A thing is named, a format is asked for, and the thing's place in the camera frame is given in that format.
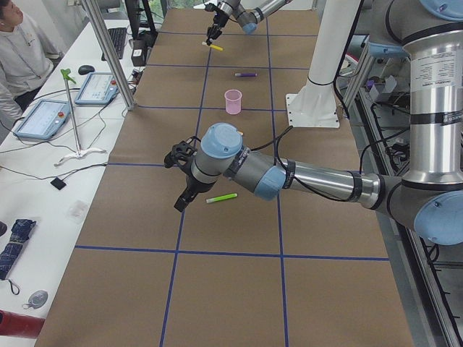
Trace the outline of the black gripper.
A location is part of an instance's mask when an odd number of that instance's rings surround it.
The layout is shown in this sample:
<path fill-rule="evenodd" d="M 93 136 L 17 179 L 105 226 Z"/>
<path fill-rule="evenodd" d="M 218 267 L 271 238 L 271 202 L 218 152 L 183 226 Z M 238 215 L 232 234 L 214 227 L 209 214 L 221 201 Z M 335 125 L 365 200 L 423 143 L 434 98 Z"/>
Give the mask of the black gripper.
<path fill-rule="evenodd" d="M 181 168 L 186 175 L 187 186 L 178 197 L 174 208 L 183 212 L 200 193 L 208 192 L 216 183 L 216 177 L 202 172 L 199 168 Z"/>
<path fill-rule="evenodd" d="M 208 11 L 214 12 L 213 24 L 208 27 L 208 34 L 205 40 L 205 44 L 207 46 L 211 46 L 213 41 L 218 38 L 221 34 L 221 29 L 225 27 L 229 16 L 226 12 L 220 9 L 217 5 L 209 3 L 208 4 Z"/>

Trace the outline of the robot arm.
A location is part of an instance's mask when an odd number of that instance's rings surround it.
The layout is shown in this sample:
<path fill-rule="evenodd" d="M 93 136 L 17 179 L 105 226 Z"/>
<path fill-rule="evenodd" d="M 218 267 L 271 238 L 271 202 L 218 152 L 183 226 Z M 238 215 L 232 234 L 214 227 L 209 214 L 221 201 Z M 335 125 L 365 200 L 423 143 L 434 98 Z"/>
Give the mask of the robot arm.
<path fill-rule="evenodd" d="M 215 14 L 213 24 L 207 29 L 204 44 L 211 47 L 214 40 L 222 34 L 229 20 L 237 22 L 245 34 L 251 34 L 260 22 L 289 3 L 290 1 L 285 0 L 264 1 L 250 11 L 247 11 L 238 0 L 218 1 L 217 4 L 208 3 L 205 5 L 205 11 Z"/>
<path fill-rule="evenodd" d="M 306 128 L 291 141 L 303 161 L 265 155 L 243 143 L 231 124 L 209 127 L 198 146 L 185 140 L 164 160 L 178 165 L 187 186 L 175 203 L 184 210 L 221 176 L 272 200 L 283 189 L 357 202 L 388 215 L 436 244 L 462 242 L 462 3 L 374 1 L 369 51 L 410 59 L 409 168 L 400 177 L 350 171 L 335 139 L 339 127 L 332 90 L 343 46 L 360 1 L 328 1 L 307 84 L 288 95 L 289 124 Z"/>

